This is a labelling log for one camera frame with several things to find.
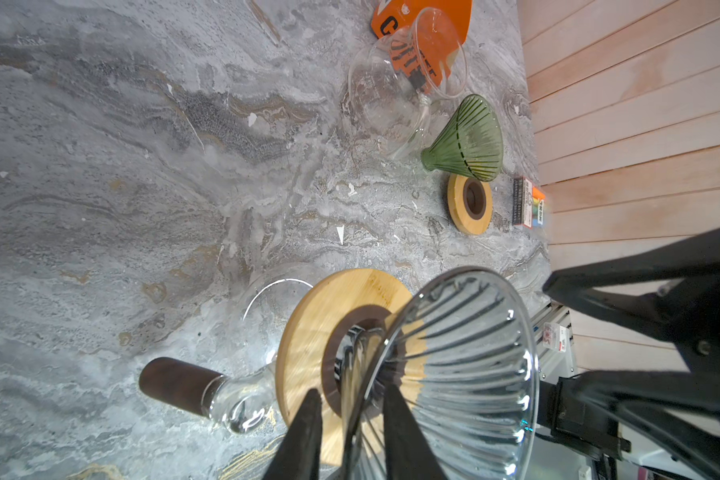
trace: orange label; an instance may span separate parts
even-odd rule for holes
[[[389,35],[401,27],[413,24],[418,13],[426,7],[441,9],[456,27],[461,44],[467,41],[472,0],[381,0],[371,18],[371,30],[377,37]]]
[[[426,7],[439,8],[456,28],[460,43],[464,43],[469,30],[471,14],[471,0],[457,2],[441,2],[433,0],[382,0],[374,11],[371,28],[376,36],[381,38],[400,28],[413,25],[416,17]],[[453,44],[439,44],[435,36],[419,35],[418,52],[413,44],[395,38],[392,41],[392,66],[398,72],[403,72],[411,81],[416,90],[429,93],[431,87],[427,84],[430,78],[435,86],[443,81],[443,76],[451,73],[450,61]]]

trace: light wooden planks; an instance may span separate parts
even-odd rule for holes
[[[578,336],[574,332],[576,363],[587,370],[672,370],[688,367],[674,349]]]
[[[574,335],[576,335],[576,338],[579,338],[579,336],[588,336],[600,339],[617,340],[619,342],[658,346],[670,350],[675,348],[672,343],[654,340],[642,333],[624,328],[623,326],[618,326],[615,323],[598,320],[581,312],[576,312],[575,310],[570,312],[570,322],[574,329]]]
[[[668,5],[672,0],[595,0],[523,46],[527,76]]]
[[[538,132],[539,163],[720,111],[720,66]]]
[[[539,176],[542,184],[552,184],[715,145],[720,112],[540,164]]]
[[[520,37],[523,43],[567,16],[579,11],[593,0],[518,0]]]
[[[584,244],[550,245],[552,270],[571,266],[595,264],[605,260],[637,255],[660,246],[679,242],[687,236],[664,236],[638,240],[614,240],[610,242],[589,242]]]
[[[554,215],[552,244],[697,235],[720,227],[720,190],[649,198]]]
[[[720,19],[530,105],[534,131],[720,66]]]
[[[720,0],[677,0],[545,70],[529,74],[530,100],[566,88],[718,18]]]
[[[720,188],[720,147],[547,185],[554,212]]]

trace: dark ring insert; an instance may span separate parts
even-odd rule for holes
[[[322,368],[321,368],[321,381],[322,390],[326,396],[326,401],[336,415],[342,416],[342,396],[339,391],[339,385],[336,381],[336,356],[338,354],[338,348],[342,343],[342,339],[349,333],[349,329],[354,326],[359,326],[365,330],[374,328],[380,328],[386,330],[384,320],[391,313],[383,306],[379,305],[364,305],[354,309],[352,312],[347,313],[341,322],[336,325],[333,329],[330,338],[328,338],[328,344],[326,344],[326,350],[322,356]],[[385,381],[394,382],[396,385],[400,385],[402,373],[404,371],[404,363],[398,366],[394,372],[385,372],[384,375],[380,372],[380,376],[384,376]]]
[[[474,178],[468,179],[464,183],[464,206],[467,207],[469,216],[480,220],[485,215],[487,203],[483,184]]]

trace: small product box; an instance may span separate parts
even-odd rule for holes
[[[544,226],[544,192],[526,177],[514,179],[512,225]]]
[[[542,343],[549,350],[566,353],[570,331],[559,323],[545,323]]]
[[[534,215],[534,185],[526,177],[514,179],[514,196],[512,205],[512,225],[531,228]]]

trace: green ribbed dripper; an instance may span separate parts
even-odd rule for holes
[[[427,170],[488,182],[496,178],[504,158],[504,142],[496,112],[478,94],[468,95],[438,138],[422,152]]]

